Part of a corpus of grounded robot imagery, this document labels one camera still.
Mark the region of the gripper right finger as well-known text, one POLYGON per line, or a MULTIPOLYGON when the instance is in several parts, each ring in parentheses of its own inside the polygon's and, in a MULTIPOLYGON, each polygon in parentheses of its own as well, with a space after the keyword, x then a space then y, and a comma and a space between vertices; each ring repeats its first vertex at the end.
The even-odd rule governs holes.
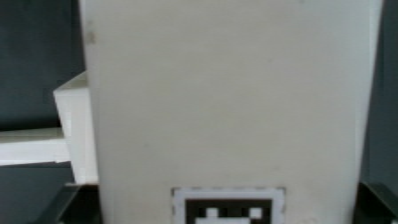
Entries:
POLYGON ((398 196, 381 183, 358 184, 353 224, 398 224, 398 196))

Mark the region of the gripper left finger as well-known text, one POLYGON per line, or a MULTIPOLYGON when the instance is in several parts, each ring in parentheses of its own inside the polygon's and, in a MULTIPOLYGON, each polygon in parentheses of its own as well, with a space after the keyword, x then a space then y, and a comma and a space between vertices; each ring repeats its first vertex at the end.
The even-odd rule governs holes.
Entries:
POLYGON ((38 216, 38 224, 102 224, 99 189, 67 184, 38 216))

